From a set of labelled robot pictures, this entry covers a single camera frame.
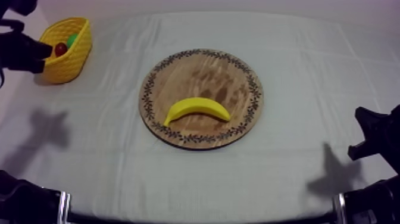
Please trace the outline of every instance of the green fruit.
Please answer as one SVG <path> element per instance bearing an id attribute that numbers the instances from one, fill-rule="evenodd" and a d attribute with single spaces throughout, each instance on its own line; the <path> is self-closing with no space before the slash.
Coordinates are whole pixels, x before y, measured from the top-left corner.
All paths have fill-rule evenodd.
<path id="1" fill-rule="evenodd" d="M 78 36 L 78 34 L 77 34 L 77 33 L 74 33 L 74 34 L 72 34 L 72 35 L 68 38 L 68 40 L 67 40 L 67 47 L 68 47 L 68 49 L 70 49 L 70 47 L 71 47 L 72 44 L 74 43 L 74 41 L 75 41 L 75 39 L 76 39 L 77 36 Z"/>

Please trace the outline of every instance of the table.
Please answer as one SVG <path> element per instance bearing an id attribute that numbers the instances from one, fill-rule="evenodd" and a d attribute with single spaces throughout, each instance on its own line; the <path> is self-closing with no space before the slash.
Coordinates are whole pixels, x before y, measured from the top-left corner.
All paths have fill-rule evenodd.
<path id="1" fill-rule="evenodd" d="M 400 38 L 362 27 L 259 13 L 176 13 L 92 21 L 81 75 L 45 86 L 26 74 L 0 125 L 0 168 L 72 193 L 74 211 L 165 222 L 241 222 L 319 214 L 330 198 L 395 174 L 351 162 L 354 111 L 389 113 L 400 96 Z M 163 58 L 226 51 L 256 72 L 264 108 L 240 141 L 190 152 L 157 139 L 138 111 Z"/>

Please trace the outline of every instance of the woven basket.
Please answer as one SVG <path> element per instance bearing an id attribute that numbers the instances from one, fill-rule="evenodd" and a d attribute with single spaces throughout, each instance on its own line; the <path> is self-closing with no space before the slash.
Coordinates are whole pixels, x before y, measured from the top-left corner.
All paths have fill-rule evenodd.
<path id="1" fill-rule="evenodd" d="M 45 81 L 60 84 L 79 75 L 92 47 L 89 20 L 80 17 L 61 20 L 47 28 L 40 38 L 41 42 L 55 47 L 60 42 L 66 43 L 74 33 L 78 36 L 64 55 L 56 57 L 53 51 L 46 59 L 42 74 Z"/>

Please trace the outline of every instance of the wooden plate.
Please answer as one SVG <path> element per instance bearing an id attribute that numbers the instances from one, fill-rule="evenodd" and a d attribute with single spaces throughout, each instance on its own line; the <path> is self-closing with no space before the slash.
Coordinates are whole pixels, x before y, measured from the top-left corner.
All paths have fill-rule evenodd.
<path id="1" fill-rule="evenodd" d="M 157 137 L 177 147 L 208 150 L 244 136 L 263 108 L 257 75 L 240 59 L 221 51 L 193 49 L 158 63 L 143 81 L 140 115 Z M 170 107 L 181 99 L 205 97 L 223 105 L 231 121 L 190 114 L 163 126 Z"/>

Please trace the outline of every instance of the white wall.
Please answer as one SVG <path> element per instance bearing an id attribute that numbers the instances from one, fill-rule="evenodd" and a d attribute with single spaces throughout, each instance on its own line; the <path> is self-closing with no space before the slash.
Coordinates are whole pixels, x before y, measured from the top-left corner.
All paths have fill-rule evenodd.
<path id="1" fill-rule="evenodd" d="M 39 0 L 50 22 L 123 14 L 179 11 L 255 11 L 364 25 L 400 33 L 399 0 Z"/>

